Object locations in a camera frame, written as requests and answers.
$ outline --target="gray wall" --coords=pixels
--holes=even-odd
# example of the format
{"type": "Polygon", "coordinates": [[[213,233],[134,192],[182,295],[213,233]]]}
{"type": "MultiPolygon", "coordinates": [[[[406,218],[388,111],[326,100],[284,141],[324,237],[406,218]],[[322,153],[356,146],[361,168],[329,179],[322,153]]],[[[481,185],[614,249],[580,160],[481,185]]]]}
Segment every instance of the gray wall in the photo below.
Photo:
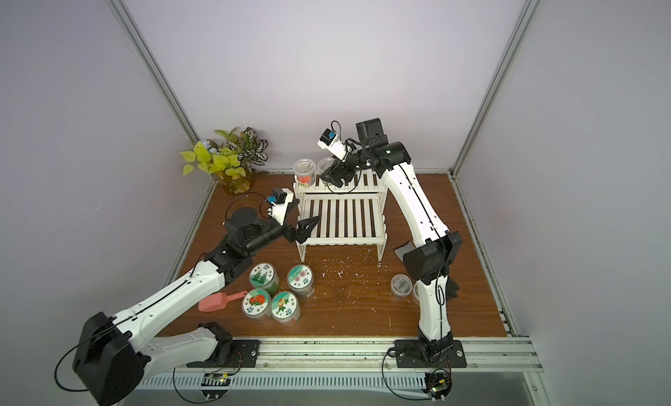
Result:
{"type": "Polygon", "coordinates": [[[268,167],[380,117],[417,167],[452,166],[525,0],[125,0],[195,129],[252,126],[268,167]]]}
{"type": "Polygon", "coordinates": [[[0,0],[0,134],[0,403],[91,405],[56,361],[163,285],[209,179],[182,177],[186,136],[105,0],[0,0]]]}
{"type": "Polygon", "coordinates": [[[458,180],[561,405],[668,405],[671,0],[543,0],[458,180]]]}

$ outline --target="potted plant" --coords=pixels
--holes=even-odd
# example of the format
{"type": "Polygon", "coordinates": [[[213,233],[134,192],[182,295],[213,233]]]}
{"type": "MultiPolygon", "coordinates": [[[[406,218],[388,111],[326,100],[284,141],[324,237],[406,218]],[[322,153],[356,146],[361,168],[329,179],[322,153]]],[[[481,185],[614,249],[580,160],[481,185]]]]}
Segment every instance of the potted plant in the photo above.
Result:
{"type": "Polygon", "coordinates": [[[212,140],[201,140],[193,146],[193,151],[180,151],[187,162],[182,169],[183,175],[193,171],[191,163],[197,161],[197,167],[203,172],[214,175],[224,190],[231,194],[248,191],[251,187],[246,178],[247,170],[240,166],[238,153],[227,147],[220,147],[212,140]]]}
{"type": "Polygon", "coordinates": [[[240,167],[245,169],[246,178],[252,186],[254,169],[250,165],[263,166],[266,164],[268,155],[265,150],[268,148],[268,141],[260,140],[256,131],[252,128],[246,128],[242,132],[238,132],[238,128],[233,128],[230,132],[215,130],[215,133],[226,139],[226,142],[222,145],[226,145],[231,151],[238,153],[240,167]]]}
{"type": "Polygon", "coordinates": [[[226,192],[237,195],[249,191],[254,186],[254,170],[250,164],[265,164],[268,156],[264,150],[268,147],[268,141],[259,140],[252,128],[240,133],[237,130],[216,130],[216,133],[226,138],[221,146],[213,140],[200,140],[194,145],[193,151],[180,151],[189,163],[184,166],[182,174],[191,173],[191,163],[198,161],[197,167],[214,175],[226,192]]]}

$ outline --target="white slatted rack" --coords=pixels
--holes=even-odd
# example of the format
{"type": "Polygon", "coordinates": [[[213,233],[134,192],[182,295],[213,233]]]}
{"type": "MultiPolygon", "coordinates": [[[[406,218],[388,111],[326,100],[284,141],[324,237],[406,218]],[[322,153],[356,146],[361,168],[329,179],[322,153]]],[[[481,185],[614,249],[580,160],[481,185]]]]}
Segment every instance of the white slatted rack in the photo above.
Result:
{"type": "Polygon", "coordinates": [[[330,185],[330,190],[319,177],[309,187],[294,182],[294,193],[301,201],[298,219],[322,216],[311,237],[303,244],[297,243],[301,262],[305,262],[307,246],[324,244],[374,244],[378,250],[378,261],[382,260],[387,244],[387,226],[382,214],[387,188],[382,183],[378,184],[372,170],[362,171],[355,186],[357,177],[355,175],[342,188],[330,185]],[[334,192],[349,193],[342,195],[334,192]]]}

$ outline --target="plant pot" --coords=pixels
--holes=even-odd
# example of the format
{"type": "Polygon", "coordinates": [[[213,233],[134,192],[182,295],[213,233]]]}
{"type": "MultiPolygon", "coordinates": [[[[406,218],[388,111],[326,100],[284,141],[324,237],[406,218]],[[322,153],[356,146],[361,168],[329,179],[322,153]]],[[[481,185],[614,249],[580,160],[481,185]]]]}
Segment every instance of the plant pot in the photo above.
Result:
{"type": "Polygon", "coordinates": [[[229,195],[240,195],[250,191],[254,186],[254,171],[251,168],[245,167],[246,176],[236,175],[229,176],[224,172],[214,172],[214,178],[223,186],[223,190],[229,195]]]}

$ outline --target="black mounting plate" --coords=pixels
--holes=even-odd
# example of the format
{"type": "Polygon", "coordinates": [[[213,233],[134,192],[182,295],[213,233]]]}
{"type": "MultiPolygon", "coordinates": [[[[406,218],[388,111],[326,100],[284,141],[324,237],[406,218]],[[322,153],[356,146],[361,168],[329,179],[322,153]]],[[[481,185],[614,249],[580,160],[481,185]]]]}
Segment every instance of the black mounting plate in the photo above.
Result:
{"type": "MultiPolygon", "coordinates": [[[[256,358],[258,357],[258,346],[260,341],[254,339],[233,339],[231,343],[231,351],[233,358],[231,359],[231,368],[236,368],[239,365],[239,357],[236,353],[240,353],[242,357],[241,368],[255,368],[256,358]]],[[[211,368],[219,367],[217,364],[209,364],[207,362],[189,362],[187,368],[211,368]]]]}
{"type": "MultiPolygon", "coordinates": [[[[399,351],[422,350],[418,339],[397,339],[394,341],[394,347],[399,351]]],[[[452,348],[447,350],[447,355],[451,368],[466,368],[466,354],[460,340],[455,339],[453,341],[452,348]]],[[[421,359],[405,355],[396,355],[396,366],[398,368],[436,368],[435,365],[427,364],[421,359]]]]}

